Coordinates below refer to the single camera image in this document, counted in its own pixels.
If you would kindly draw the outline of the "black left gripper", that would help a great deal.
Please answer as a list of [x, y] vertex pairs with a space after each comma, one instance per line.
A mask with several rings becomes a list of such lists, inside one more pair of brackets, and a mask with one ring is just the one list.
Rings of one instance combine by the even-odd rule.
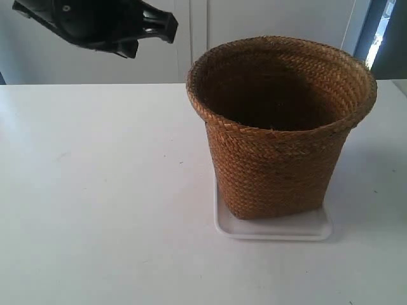
[[68, 43], [134, 59], [142, 38], [173, 44], [178, 21], [144, 1], [14, 1], [13, 10]]

